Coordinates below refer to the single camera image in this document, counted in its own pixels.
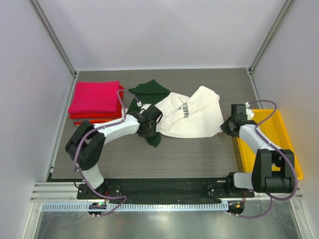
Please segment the white and green raglan t-shirt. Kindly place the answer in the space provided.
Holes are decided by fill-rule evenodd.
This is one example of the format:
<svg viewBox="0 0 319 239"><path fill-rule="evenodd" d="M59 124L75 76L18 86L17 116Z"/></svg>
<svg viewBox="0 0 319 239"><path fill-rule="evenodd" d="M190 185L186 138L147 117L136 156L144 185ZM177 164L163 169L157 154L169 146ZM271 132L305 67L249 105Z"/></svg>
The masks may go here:
<svg viewBox="0 0 319 239"><path fill-rule="evenodd" d="M154 136L146 137L150 146L157 147L161 135L175 138L207 138L222 132L224 123L220 96L200 86L190 97L170 92L155 80L130 88L142 104L152 104L162 112Z"/></svg>

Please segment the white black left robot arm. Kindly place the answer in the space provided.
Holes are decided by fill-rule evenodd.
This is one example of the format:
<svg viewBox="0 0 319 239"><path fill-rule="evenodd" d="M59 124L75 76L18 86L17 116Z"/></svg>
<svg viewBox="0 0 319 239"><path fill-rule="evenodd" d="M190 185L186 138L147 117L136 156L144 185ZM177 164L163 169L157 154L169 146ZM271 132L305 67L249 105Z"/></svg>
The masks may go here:
<svg viewBox="0 0 319 239"><path fill-rule="evenodd" d="M144 104L133 113L125 113L122 118L110 122L92 124L84 121L67 142L65 151L73 160L75 170L96 190L104 183L98 167L104 145L131 134L154 136L162 116L156 106Z"/></svg>

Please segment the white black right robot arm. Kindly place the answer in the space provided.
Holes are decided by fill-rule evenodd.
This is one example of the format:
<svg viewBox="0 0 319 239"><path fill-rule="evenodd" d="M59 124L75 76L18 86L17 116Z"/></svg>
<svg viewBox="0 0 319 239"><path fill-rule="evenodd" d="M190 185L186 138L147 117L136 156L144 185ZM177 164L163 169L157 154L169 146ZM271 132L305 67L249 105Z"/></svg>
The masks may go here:
<svg viewBox="0 0 319 239"><path fill-rule="evenodd" d="M252 120L254 112L250 106L254 102L232 104L230 117L220 126L223 133L243 140L255 153L251 173L233 172L228 177L232 187L265 193L273 199L284 201L292 198L298 189L295 171L295 155L290 149L282 149L274 144L261 130L260 125L270 119L277 110L257 123Z"/></svg>

